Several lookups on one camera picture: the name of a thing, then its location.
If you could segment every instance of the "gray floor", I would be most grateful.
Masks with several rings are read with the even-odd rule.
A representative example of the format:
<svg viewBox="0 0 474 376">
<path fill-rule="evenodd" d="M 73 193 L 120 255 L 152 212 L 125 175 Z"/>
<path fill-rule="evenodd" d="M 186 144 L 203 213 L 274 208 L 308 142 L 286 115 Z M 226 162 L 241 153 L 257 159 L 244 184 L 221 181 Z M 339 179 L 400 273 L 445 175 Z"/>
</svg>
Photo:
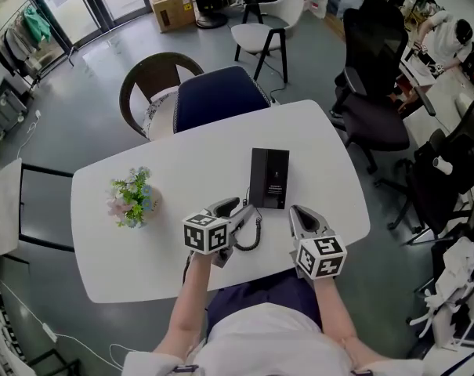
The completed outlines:
<svg viewBox="0 0 474 376">
<path fill-rule="evenodd" d="M 232 13 L 230 23 L 239 22 L 240 17 L 240 13 Z M 75 172 L 145 143 L 126 125 L 118 109 L 121 83 L 144 57 L 173 51 L 187 54 L 205 71 L 233 65 L 235 44 L 227 27 L 201 31 L 193 26 L 159 34 L 154 21 L 152 16 L 145 16 L 127 24 L 78 52 L 74 68 L 65 63 L 53 71 L 37 90 L 28 121 L 1 144 L 0 168 L 16 157 L 35 109 L 42 112 L 42 118 L 21 152 L 21 157 L 33 165 Z M 344 44 L 307 13 L 296 36 L 288 42 L 290 83 L 275 96 L 281 103 L 313 99 L 327 111 L 335 101 L 334 77 L 342 69 L 344 57 Z M 267 61 L 281 69 L 278 52 Z M 239 64 L 253 74 L 257 59 L 242 53 Z M 259 84 L 269 92 L 280 88 L 282 81 L 275 71 L 264 67 Z M 146 108 L 146 100 L 140 96 L 134 96 L 133 103 L 137 113 Z M 414 332 L 405 319 L 421 308 L 413 290 L 431 274 L 429 247 L 399 247 L 411 236 L 408 227 L 403 224 L 390 233 L 386 223 L 396 216 L 402 198 L 373 187 L 374 177 L 367 174 L 365 157 L 357 146 L 351 146 L 349 154 L 364 190 L 371 232 L 349 247 L 337 284 L 360 337 L 382 354 L 403 357 L 414 342 Z M 379 174 L 393 178 L 391 164 L 405 154 L 410 155 L 411 150 L 376 154 Z M 27 173 L 24 232 L 71 245 L 70 195 L 68 179 Z M 1 278 L 54 331 L 78 338 L 106 359 L 110 343 L 151 350 L 161 340 L 173 300 L 97 305 L 85 293 L 74 255 L 22 242 L 14 254 L 29 260 L 30 267 L 3 259 Z M 20 310 L 8 291 L 4 297 L 27 358 L 49 349 L 52 343 L 38 323 Z M 68 359 L 80 358 L 86 374 L 118 374 L 76 342 L 61 339 L 57 347 Z M 121 349 L 115 352 L 122 362 L 125 353 Z"/>
</svg>

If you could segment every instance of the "fiducial marker cube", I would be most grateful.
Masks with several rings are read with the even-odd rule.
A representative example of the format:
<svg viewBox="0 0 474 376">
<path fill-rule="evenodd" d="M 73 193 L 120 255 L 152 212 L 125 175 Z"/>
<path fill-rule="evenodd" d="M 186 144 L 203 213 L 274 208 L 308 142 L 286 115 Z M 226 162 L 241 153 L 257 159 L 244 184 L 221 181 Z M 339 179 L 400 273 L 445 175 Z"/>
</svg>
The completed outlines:
<svg viewBox="0 0 474 376">
<path fill-rule="evenodd" d="M 299 241 L 296 264 L 312 280 L 340 274 L 347 250 L 339 235 Z"/>
<path fill-rule="evenodd" d="M 229 224 L 225 219 L 193 213 L 183 220 L 184 244 L 205 255 L 228 248 Z"/>
</svg>

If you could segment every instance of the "electrical outlet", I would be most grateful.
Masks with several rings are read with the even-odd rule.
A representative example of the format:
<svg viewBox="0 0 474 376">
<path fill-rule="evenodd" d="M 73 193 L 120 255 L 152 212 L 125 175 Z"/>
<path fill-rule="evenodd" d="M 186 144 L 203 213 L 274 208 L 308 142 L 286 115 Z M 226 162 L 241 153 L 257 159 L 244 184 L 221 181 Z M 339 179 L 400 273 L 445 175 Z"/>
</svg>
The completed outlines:
<svg viewBox="0 0 474 376">
<path fill-rule="evenodd" d="M 56 334 L 50 329 L 49 325 L 47 323 L 43 323 L 42 329 L 45 330 L 45 333 L 50 337 L 50 339 L 53 342 L 57 342 L 57 336 Z"/>
</svg>

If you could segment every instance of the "pink flower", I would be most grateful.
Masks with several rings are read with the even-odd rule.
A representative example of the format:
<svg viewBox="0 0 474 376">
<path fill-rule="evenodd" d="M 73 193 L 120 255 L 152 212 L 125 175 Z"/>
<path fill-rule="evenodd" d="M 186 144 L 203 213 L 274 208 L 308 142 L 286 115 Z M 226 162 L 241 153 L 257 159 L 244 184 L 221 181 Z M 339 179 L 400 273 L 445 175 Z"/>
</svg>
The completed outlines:
<svg viewBox="0 0 474 376">
<path fill-rule="evenodd" d="M 124 199 L 119 197 L 115 198 L 112 201 L 108 202 L 108 206 L 110 207 L 110 211 L 108 215 L 110 216 L 118 216 L 120 220 L 125 218 L 125 213 L 132 209 L 133 204 L 126 204 Z"/>
</svg>

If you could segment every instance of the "hand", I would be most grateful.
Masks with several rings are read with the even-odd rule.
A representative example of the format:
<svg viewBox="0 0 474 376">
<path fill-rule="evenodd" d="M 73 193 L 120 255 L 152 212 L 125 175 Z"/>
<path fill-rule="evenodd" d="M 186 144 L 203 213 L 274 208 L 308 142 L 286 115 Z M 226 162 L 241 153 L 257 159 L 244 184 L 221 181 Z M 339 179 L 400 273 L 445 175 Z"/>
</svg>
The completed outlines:
<svg viewBox="0 0 474 376">
<path fill-rule="evenodd" d="M 419 39 L 416 39 L 412 45 L 412 49 L 421 52 L 422 46 L 423 46 L 423 42 L 420 41 Z"/>
<path fill-rule="evenodd" d="M 434 77 L 438 77 L 444 72 L 442 64 L 429 64 L 428 67 Z"/>
</svg>

